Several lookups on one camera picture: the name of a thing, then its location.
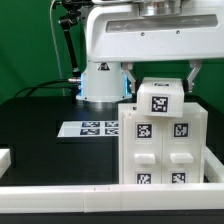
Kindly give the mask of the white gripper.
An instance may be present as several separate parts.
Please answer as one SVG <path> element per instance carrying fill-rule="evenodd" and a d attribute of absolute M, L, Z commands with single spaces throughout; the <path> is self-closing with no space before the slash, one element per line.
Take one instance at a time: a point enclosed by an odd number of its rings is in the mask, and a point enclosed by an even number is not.
<path fill-rule="evenodd" d="M 190 60 L 183 88 L 191 93 L 200 59 L 224 57 L 224 0 L 94 0 L 86 50 L 94 62 L 123 62 L 132 94 L 132 62 Z"/>

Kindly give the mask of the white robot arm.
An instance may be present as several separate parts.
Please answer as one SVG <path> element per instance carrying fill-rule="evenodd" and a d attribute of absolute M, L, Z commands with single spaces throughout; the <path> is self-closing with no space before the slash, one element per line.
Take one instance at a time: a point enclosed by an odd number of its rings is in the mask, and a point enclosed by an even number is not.
<path fill-rule="evenodd" d="M 135 62 L 187 60 L 191 90 L 204 59 L 224 58 L 224 0 L 93 0 L 85 13 L 82 100 L 129 98 Z"/>

